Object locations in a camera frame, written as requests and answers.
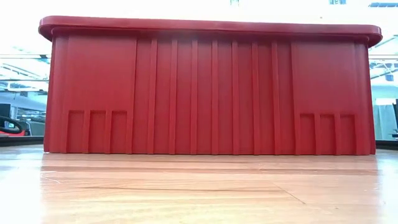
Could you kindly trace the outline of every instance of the wooden floor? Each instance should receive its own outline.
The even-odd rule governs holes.
[[[0,223],[398,223],[376,156],[44,154],[0,147]]]

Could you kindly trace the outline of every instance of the bin rim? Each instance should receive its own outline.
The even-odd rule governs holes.
[[[52,41],[53,29],[56,27],[127,30],[207,30],[218,32],[255,32],[275,35],[352,35],[353,37],[362,35],[368,38],[368,47],[372,47],[382,40],[380,27],[362,24],[289,24],[78,16],[44,17],[40,20],[39,34],[47,40]]]

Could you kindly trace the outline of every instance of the vertical rib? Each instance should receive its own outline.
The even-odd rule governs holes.
[[[148,102],[148,134],[147,134],[148,154],[154,153],[156,59],[157,59],[157,39],[152,39],[152,45],[150,47],[150,70],[149,70],[149,102]]]
[[[55,64],[55,52],[56,52],[56,46],[57,46],[57,39],[54,38],[52,41],[52,51],[51,51],[51,63],[50,63],[50,80],[49,80],[49,91],[48,93],[50,93],[49,95],[47,94],[47,112],[46,112],[46,117],[45,117],[45,123],[47,125],[44,126],[44,132],[46,133],[44,136],[44,151],[45,152],[49,152],[50,151],[50,140],[51,140],[51,120],[50,119],[52,117],[52,103],[53,102],[53,86],[54,86],[54,64]]]
[[[260,87],[259,87],[259,46],[252,43],[252,84],[253,84],[253,127],[254,127],[254,154],[261,154],[260,129]]]
[[[218,43],[211,45],[211,153],[218,154]]]
[[[88,150],[88,138],[90,136],[90,110],[85,110],[83,118],[83,137],[81,140],[81,147],[84,153],[90,153]]]
[[[172,40],[170,74],[169,154],[175,154],[175,116],[177,106],[177,40]]]
[[[279,70],[278,70],[278,45],[276,41],[271,45],[272,60],[272,96],[274,104],[274,149],[275,155],[280,155],[280,106],[279,106]]]
[[[66,50],[64,51],[64,60],[66,59],[66,62],[70,62],[70,57],[71,54],[69,53],[71,45],[69,44],[69,37],[67,37],[66,40]],[[61,85],[59,86],[61,88],[61,92],[64,91],[65,86],[69,86],[69,81],[68,81],[68,66],[67,63],[62,64],[63,69],[62,73],[60,74],[61,76]],[[61,139],[61,153],[67,153],[68,152],[68,129],[69,129],[69,113],[70,111],[67,109],[66,105],[68,104],[68,100],[70,99],[70,95],[65,94],[62,98],[62,101],[60,102],[60,114],[61,114],[61,133],[60,133],[60,139]]]
[[[132,130],[134,127],[134,95],[136,92],[136,67],[137,67],[137,39],[132,41],[132,68],[130,82],[130,108],[127,111],[127,127],[126,127],[126,153],[132,154]]]
[[[321,154],[322,137],[321,137],[321,117],[319,113],[314,114],[315,123],[315,155]]]
[[[355,155],[363,155],[364,146],[363,146],[363,129],[361,127],[361,115],[358,113],[354,114],[354,134],[355,134]]]
[[[61,153],[68,153],[68,133],[69,133],[69,110],[63,109],[62,111],[62,121],[61,121],[61,129],[64,132],[61,132]]]
[[[340,114],[335,113],[336,155],[341,155],[341,120]]]
[[[293,114],[294,114],[294,130],[295,130],[295,154],[300,155],[300,144],[301,144],[301,136],[300,136],[300,112],[297,108],[297,100],[295,100],[295,93],[297,92],[295,86],[297,84],[297,49],[296,45],[292,42],[290,45],[290,59],[292,61],[292,98],[293,98]]]
[[[239,155],[239,58],[238,43],[232,43],[232,129],[233,129],[233,154]]]
[[[192,79],[191,79],[191,154],[197,153],[198,122],[198,41],[192,41]]]
[[[370,154],[375,154],[376,153],[376,139],[375,139],[375,134],[374,134],[374,123],[373,123],[374,118],[373,118],[373,106],[372,106],[373,100],[372,100],[372,90],[371,90],[371,79],[368,78],[368,77],[370,77],[370,70],[368,69],[369,68],[369,60],[368,60],[369,52],[368,52],[367,48],[365,50],[365,53],[366,53],[365,55],[363,55],[363,54],[361,54],[361,55],[362,55],[362,57],[364,57],[363,60],[365,61],[365,66],[366,66],[365,74],[362,74],[362,75],[365,75],[365,77],[366,77],[366,98],[367,98],[366,106],[368,107],[368,115],[369,115],[366,119],[370,122],[368,124],[369,128],[370,128],[370,132],[368,133],[368,134],[370,134],[370,137],[369,137],[370,147],[371,147]]]
[[[104,153],[111,153],[111,126],[112,126],[112,111],[105,112],[105,139],[104,139]]]

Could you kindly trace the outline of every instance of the red plastic bin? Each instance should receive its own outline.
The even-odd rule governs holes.
[[[375,153],[366,25],[45,17],[45,152]]]

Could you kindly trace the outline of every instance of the red plastic crate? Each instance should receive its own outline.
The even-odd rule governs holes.
[[[375,153],[364,25],[50,16],[44,150]]]

